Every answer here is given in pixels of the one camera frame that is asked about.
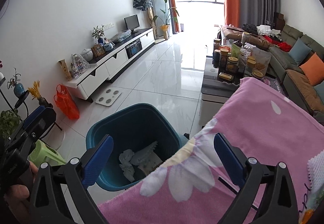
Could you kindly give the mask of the left hand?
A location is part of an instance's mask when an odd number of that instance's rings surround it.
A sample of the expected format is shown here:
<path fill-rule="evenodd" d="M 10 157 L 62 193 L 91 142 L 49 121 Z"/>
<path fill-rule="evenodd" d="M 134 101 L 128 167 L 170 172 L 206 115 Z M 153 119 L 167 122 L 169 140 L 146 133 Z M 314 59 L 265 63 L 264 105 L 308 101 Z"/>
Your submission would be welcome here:
<path fill-rule="evenodd" d="M 30 192 L 24 185 L 13 185 L 4 195 L 4 201 L 19 223 L 31 223 L 29 196 Z"/>

